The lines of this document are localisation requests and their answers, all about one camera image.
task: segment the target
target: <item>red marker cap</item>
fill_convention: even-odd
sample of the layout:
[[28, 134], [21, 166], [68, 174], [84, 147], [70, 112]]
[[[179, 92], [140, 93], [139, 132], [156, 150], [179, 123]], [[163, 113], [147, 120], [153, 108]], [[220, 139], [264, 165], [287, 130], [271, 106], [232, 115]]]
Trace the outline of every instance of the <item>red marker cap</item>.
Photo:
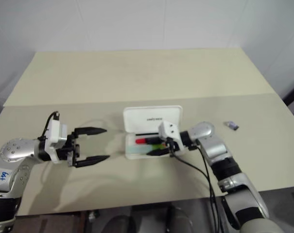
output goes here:
[[137, 144], [146, 144], [146, 139], [145, 138], [136, 139], [136, 143]]

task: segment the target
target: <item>floor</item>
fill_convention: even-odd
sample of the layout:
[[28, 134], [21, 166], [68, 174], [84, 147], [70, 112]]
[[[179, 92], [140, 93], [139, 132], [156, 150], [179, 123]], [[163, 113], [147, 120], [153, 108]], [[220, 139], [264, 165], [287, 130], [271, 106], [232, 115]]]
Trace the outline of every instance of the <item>floor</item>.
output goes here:
[[[260, 193], [270, 211], [270, 219], [275, 221], [286, 233], [294, 233], [294, 188], [266, 191]], [[194, 233], [213, 233], [209, 199], [181, 200], [173, 202], [193, 224]], [[105, 224], [114, 216], [132, 216], [138, 233], [164, 233], [166, 203], [152, 206], [120, 207], [100, 210], [100, 217], [94, 220], [88, 233], [100, 233]], [[226, 233], [236, 233], [227, 222], [221, 208]]]

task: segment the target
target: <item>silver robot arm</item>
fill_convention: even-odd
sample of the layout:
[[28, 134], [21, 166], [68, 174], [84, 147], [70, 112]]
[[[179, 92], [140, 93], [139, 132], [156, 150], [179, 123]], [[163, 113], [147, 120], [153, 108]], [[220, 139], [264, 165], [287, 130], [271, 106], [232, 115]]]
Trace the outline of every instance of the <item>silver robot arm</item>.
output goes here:
[[177, 152], [182, 148], [179, 154], [184, 152], [184, 147], [190, 150], [200, 148], [218, 180], [218, 186], [227, 193], [222, 204], [232, 227], [240, 229], [242, 233], [283, 233], [277, 224], [269, 220], [262, 197], [241, 171], [223, 140], [215, 134], [211, 123], [201, 122], [179, 133], [175, 125], [164, 121], [159, 127], [159, 136], [165, 141], [177, 142], [174, 145], [178, 148], [174, 150]]
[[90, 135], [105, 131], [93, 127], [76, 128], [67, 135], [66, 125], [60, 124], [59, 113], [53, 112], [38, 139], [19, 138], [4, 144], [0, 150], [0, 233], [12, 230], [23, 192], [35, 164], [49, 160], [57, 164], [61, 160], [67, 160], [68, 166], [82, 167], [101, 162], [109, 156], [92, 156], [77, 161], [80, 154], [75, 139], [80, 134]]

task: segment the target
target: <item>label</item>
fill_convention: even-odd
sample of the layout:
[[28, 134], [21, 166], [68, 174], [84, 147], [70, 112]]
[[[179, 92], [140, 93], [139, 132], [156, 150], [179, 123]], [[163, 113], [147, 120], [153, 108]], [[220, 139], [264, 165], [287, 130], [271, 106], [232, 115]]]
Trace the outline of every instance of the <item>label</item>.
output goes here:
[[0, 185], [7, 182], [12, 170], [0, 168]]

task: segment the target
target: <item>beige table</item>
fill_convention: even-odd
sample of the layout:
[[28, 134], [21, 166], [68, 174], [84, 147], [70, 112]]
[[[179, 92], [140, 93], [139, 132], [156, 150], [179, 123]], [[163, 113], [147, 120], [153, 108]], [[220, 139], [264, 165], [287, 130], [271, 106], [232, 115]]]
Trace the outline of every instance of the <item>beige table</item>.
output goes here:
[[[139, 58], [136, 60], [144, 61], [139, 69], [132, 66], [135, 62], [138, 66], [135, 53]], [[49, 113], [58, 110], [61, 121], [68, 124], [69, 130], [81, 126], [108, 130], [80, 139], [84, 156], [111, 155], [108, 160], [85, 168], [68, 168], [65, 163], [35, 166], [19, 215], [207, 197], [209, 191], [204, 178], [172, 158], [125, 158], [122, 111], [130, 106], [179, 104], [184, 109], [181, 128], [187, 129], [203, 120], [213, 123], [258, 190], [294, 186], [294, 117], [241, 50], [116, 52], [123, 54], [118, 59], [123, 63], [120, 66], [123, 71], [119, 72], [123, 82], [113, 82], [113, 77], [117, 77], [117, 73], [112, 74], [115, 66], [109, 69], [108, 62], [101, 59], [101, 63], [93, 62], [97, 56], [109, 57], [109, 54], [116, 56], [113, 52], [78, 53], [79, 59], [76, 59], [74, 53], [39, 53], [7, 101], [8, 107], [0, 116], [0, 147], [11, 138], [37, 137]], [[53, 57], [62, 58], [54, 61], [60, 67], [49, 62]], [[83, 64], [88, 59], [92, 65], [86, 69]], [[165, 66], [174, 61], [170, 69], [175, 72], [162, 66], [155, 68], [158, 63]], [[62, 66], [74, 63], [75, 67]], [[82, 79], [78, 82], [73, 73], [78, 74], [75, 70], [80, 65], [83, 67], [80, 70]], [[103, 70], [109, 74], [106, 79], [98, 75]], [[156, 79], [147, 82], [149, 76]], [[47, 91], [48, 84], [51, 90], [58, 90], [57, 94]], [[90, 86], [96, 87], [97, 91], [82, 91], [90, 90]], [[114, 95], [106, 93], [106, 86], [114, 90]], [[139, 91], [130, 91], [138, 86]], [[152, 92], [152, 86], [162, 91]], [[60, 105], [54, 104], [52, 97]], [[226, 127], [223, 122], [227, 120], [237, 122], [239, 130], [235, 132]], [[203, 168], [197, 151], [189, 152], [185, 159]], [[216, 188], [214, 177], [212, 183], [219, 195], [221, 192]]]

